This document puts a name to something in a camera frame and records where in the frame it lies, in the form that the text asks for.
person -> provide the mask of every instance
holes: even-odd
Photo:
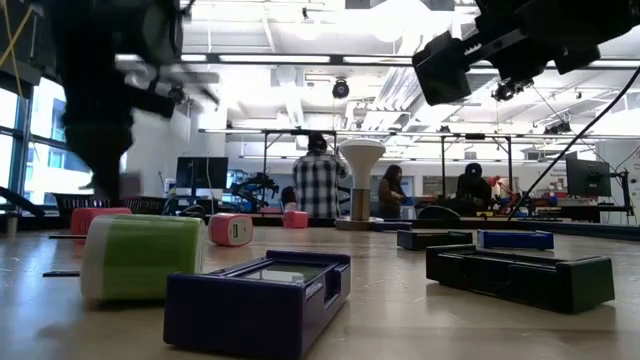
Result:
[[[402,169],[398,165],[387,168],[378,185],[378,216],[383,219],[399,219],[400,204],[407,199],[400,186]]]
[[[347,176],[347,166],[337,156],[327,154],[327,141],[320,133],[309,134],[309,152],[293,164],[293,181],[298,209],[311,218],[340,216],[338,177]]]
[[[491,186],[482,178],[482,166],[471,163],[465,168],[464,174],[458,177],[456,199],[467,200],[468,204],[461,213],[475,216],[476,211],[486,210],[491,201]]]
[[[292,186],[282,189],[282,206],[284,211],[298,211],[298,202],[296,201],[296,192]]]

table surface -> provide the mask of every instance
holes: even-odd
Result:
[[[268,249],[347,253],[352,290],[307,359],[633,359],[640,356],[640,244],[556,235],[555,256],[610,256],[616,300],[561,315],[442,287],[425,278],[423,252],[395,234],[257,228],[242,248],[207,245],[206,270]],[[553,252],[536,252],[553,256]],[[0,237],[0,359],[221,359],[162,341],[160,306],[96,310],[77,278],[82,247],[44,233]]]

pink block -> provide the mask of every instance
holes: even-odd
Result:
[[[71,234],[87,235],[93,219],[100,215],[131,214],[127,208],[77,208],[71,213]]]
[[[253,240],[253,220],[244,214],[215,214],[209,220],[209,239],[221,246],[243,246]]]
[[[283,223],[287,229],[304,229],[309,226],[309,214],[304,211],[287,211],[284,213]]]

computer monitor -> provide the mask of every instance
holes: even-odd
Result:
[[[566,159],[566,165],[569,195],[611,196],[611,176],[608,163]]]
[[[196,189],[226,189],[228,166],[229,158],[226,157],[179,157],[176,188],[191,189],[191,196],[194,197]]]

green cylinder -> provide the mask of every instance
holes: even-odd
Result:
[[[155,300],[167,275],[202,272],[206,227],[200,219],[105,215],[89,227],[80,290],[89,300]]]

